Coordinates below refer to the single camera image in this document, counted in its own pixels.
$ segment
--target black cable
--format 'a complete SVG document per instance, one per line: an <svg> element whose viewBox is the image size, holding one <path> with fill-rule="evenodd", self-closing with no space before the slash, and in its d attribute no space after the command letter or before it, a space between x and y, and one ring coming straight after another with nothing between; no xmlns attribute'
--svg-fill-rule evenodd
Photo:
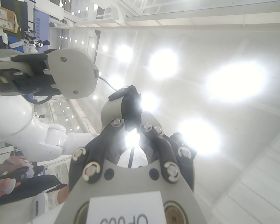
<svg viewBox="0 0 280 224"><path fill-rule="evenodd" d="M103 79L102 77L98 77L99 79L101 79L102 81L104 81L107 85L109 85L113 90L117 91L112 85L110 85L106 79Z"/></svg>
<svg viewBox="0 0 280 224"><path fill-rule="evenodd" d="M133 158L134 158L134 152L135 152L135 147L133 146L131 148L131 153L129 154L129 164L128 164L128 168L132 167L132 163L133 163Z"/></svg>
<svg viewBox="0 0 280 224"><path fill-rule="evenodd" d="M43 104L43 103L49 101L52 98L52 96L48 96L45 100L42 100L42 101L37 101L35 99L32 100L28 95L23 95L23 98L25 98L26 101L31 102L33 104Z"/></svg>

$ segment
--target white robotic arm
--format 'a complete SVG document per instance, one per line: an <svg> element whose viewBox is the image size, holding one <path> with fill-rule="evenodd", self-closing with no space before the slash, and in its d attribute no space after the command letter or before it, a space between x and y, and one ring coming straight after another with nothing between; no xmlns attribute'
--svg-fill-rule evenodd
<svg viewBox="0 0 280 224"><path fill-rule="evenodd" d="M69 133L58 124L44 124L22 96L0 96L0 139L18 147L30 161L71 155L89 143L90 133Z"/></svg>

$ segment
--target metal screw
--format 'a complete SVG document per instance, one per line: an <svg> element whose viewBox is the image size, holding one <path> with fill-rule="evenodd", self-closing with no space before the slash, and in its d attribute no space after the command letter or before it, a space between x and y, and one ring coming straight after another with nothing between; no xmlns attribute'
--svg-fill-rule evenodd
<svg viewBox="0 0 280 224"><path fill-rule="evenodd" d="M100 165L96 161L92 161L88 163L83 169L82 177L85 181L88 181L91 176L95 175L95 173L98 174L100 171Z"/></svg>
<svg viewBox="0 0 280 224"><path fill-rule="evenodd" d="M159 126L156 126L155 129L156 129L157 133L160 134L161 136L164 134L162 129Z"/></svg>
<svg viewBox="0 0 280 224"><path fill-rule="evenodd" d="M179 175L180 175L180 170L178 165L176 165L176 163L172 162L172 161L167 161L164 164L164 167L167 168L167 173L169 174L168 179L171 182L176 182L179 179Z"/></svg>
<svg viewBox="0 0 280 224"><path fill-rule="evenodd" d="M20 76L20 75L23 75L24 73L23 72L15 72L13 73L14 76Z"/></svg>
<svg viewBox="0 0 280 224"><path fill-rule="evenodd" d="M189 158L189 159L191 159L191 157L192 157L191 151L188 148L185 148L185 147L180 147L178 149L178 155L180 157L184 156L184 157Z"/></svg>
<svg viewBox="0 0 280 224"><path fill-rule="evenodd" d="M82 156L82 154L86 154L86 149L84 147L77 148L72 155L72 159L77 161Z"/></svg>
<svg viewBox="0 0 280 224"><path fill-rule="evenodd" d="M114 121L113 121L114 125L118 125L120 124L120 119L116 118Z"/></svg>
<svg viewBox="0 0 280 224"><path fill-rule="evenodd" d="M144 127L144 131L145 132L149 132L149 131L151 131L153 129L153 127L150 124L148 124L148 123L145 123L143 125L143 127Z"/></svg>

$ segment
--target robotic hand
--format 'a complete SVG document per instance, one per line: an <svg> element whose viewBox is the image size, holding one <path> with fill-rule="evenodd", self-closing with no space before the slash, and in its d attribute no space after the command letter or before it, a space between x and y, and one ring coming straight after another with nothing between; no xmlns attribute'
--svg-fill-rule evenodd
<svg viewBox="0 0 280 224"><path fill-rule="evenodd" d="M99 136L74 151L69 173L71 193L55 224L89 223L86 219L90 198L152 191L161 193L167 224L206 223L191 191L196 151L184 143L180 133L169 138L159 124L153 126L151 123L157 121L149 121L142 115L139 98L133 86L109 97L111 101L103 108L102 122L107 116L105 112L114 110L115 103L121 103L116 109L117 116L105 122ZM134 128L139 132L139 146L148 165L133 169L119 167L119 157L126 149L125 137Z"/></svg>

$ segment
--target white wall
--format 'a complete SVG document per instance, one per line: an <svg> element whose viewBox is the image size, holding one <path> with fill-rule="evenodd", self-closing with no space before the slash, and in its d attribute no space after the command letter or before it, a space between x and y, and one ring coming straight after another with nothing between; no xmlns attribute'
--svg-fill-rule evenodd
<svg viewBox="0 0 280 224"><path fill-rule="evenodd" d="M223 224L280 224L280 133L213 209Z"/></svg>

